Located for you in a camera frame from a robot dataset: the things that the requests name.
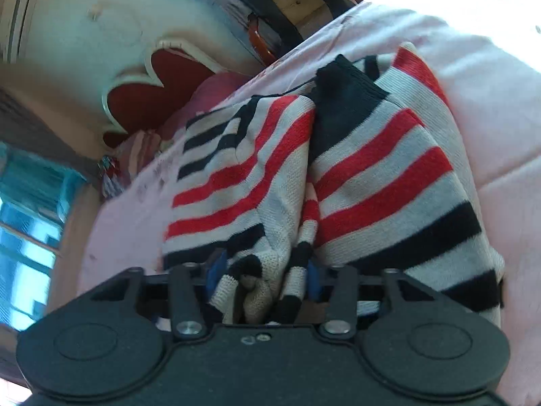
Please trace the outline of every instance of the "red stripe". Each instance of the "red stripe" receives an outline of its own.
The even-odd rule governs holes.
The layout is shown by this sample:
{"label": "red stripe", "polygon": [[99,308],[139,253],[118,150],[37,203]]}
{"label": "red stripe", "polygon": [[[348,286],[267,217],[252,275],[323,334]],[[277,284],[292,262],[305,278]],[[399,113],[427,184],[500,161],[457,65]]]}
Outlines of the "red stripe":
{"label": "red stripe", "polygon": [[300,225],[308,220],[319,221],[319,203],[316,200],[305,201],[302,206]]}
{"label": "red stripe", "polygon": [[196,203],[197,201],[209,198],[215,191],[229,188],[245,180],[258,160],[257,153],[271,138],[278,121],[282,117],[282,113],[297,98],[298,96],[282,96],[272,102],[263,127],[255,138],[254,153],[247,160],[238,165],[228,166],[212,173],[204,185],[181,192],[173,199],[172,206],[177,207]]}
{"label": "red stripe", "polygon": [[391,216],[439,177],[452,170],[440,147],[429,149],[382,190],[350,208],[335,212],[321,220],[316,235],[316,246]]}
{"label": "red stripe", "polygon": [[188,220],[178,220],[171,223],[167,232],[167,238],[216,229],[217,227],[232,223],[243,213],[255,209],[267,195],[274,176],[289,155],[298,147],[308,142],[312,133],[313,119],[314,111],[309,110],[289,127],[289,130],[282,137],[280,143],[265,164],[263,178],[246,197],[228,208],[218,210],[212,215]]}
{"label": "red stripe", "polygon": [[323,201],[346,181],[387,157],[400,139],[417,125],[423,126],[423,122],[412,110],[400,110],[371,141],[323,174],[315,185],[317,199]]}
{"label": "red stripe", "polygon": [[393,61],[393,67],[402,70],[404,73],[409,74],[412,78],[421,82],[438,96],[445,105],[449,106],[449,102],[447,101],[438,80],[434,76],[434,73],[432,73],[432,70],[428,68],[427,64],[415,53],[403,47],[399,48],[397,56]]}

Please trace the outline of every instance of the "decorative item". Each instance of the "decorative item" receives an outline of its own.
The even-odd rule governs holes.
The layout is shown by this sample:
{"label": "decorative item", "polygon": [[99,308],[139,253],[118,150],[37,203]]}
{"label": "decorative item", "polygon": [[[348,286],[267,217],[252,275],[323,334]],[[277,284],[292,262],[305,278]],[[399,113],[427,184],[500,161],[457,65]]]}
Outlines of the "decorative item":
{"label": "decorative item", "polygon": [[145,53],[144,69],[126,71],[103,93],[112,124],[103,141],[115,148],[134,132],[162,125],[197,87],[223,67],[190,42],[162,39]]}

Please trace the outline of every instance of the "knit fabric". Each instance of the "knit fabric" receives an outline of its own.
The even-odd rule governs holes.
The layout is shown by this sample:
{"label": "knit fabric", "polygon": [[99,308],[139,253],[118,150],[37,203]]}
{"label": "knit fabric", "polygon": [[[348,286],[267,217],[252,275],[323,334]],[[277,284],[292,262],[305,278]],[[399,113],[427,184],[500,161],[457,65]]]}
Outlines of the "knit fabric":
{"label": "knit fabric", "polygon": [[[501,258],[489,246],[442,88],[410,44],[343,56],[284,96],[187,125],[164,267],[231,259],[209,305],[235,320],[292,323],[308,261],[398,268],[499,323]],[[359,314],[377,309],[359,303]]]}

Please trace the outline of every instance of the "metal screw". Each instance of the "metal screw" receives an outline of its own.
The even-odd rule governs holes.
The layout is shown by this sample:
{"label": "metal screw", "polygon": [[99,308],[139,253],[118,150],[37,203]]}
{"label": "metal screw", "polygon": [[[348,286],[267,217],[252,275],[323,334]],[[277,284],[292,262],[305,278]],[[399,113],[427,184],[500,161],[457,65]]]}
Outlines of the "metal screw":
{"label": "metal screw", "polygon": [[199,263],[182,263],[182,265],[186,268],[198,268]]}
{"label": "metal screw", "polygon": [[194,336],[203,331],[203,326],[194,320],[185,320],[177,324],[177,331],[183,336]]}
{"label": "metal screw", "polygon": [[253,345],[255,344],[255,337],[254,336],[244,336],[242,339],[240,339],[242,343],[245,345]]}
{"label": "metal screw", "polygon": [[255,338],[259,340],[260,342],[268,342],[269,340],[271,340],[271,335],[267,333],[260,333],[257,336],[255,336]]}
{"label": "metal screw", "polygon": [[329,320],[325,322],[324,328],[329,334],[346,334],[350,332],[351,325],[345,320]]}

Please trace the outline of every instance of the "red pillow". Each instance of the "red pillow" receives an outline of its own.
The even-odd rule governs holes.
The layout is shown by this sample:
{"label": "red pillow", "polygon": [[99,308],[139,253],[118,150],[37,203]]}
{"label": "red pillow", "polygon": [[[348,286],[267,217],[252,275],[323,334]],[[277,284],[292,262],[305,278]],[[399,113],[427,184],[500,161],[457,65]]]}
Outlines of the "red pillow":
{"label": "red pillow", "polygon": [[198,112],[212,110],[250,79],[250,76],[234,72],[213,74],[197,87],[186,105],[167,119],[156,132],[163,140],[172,139],[175,132],[184,127]]}

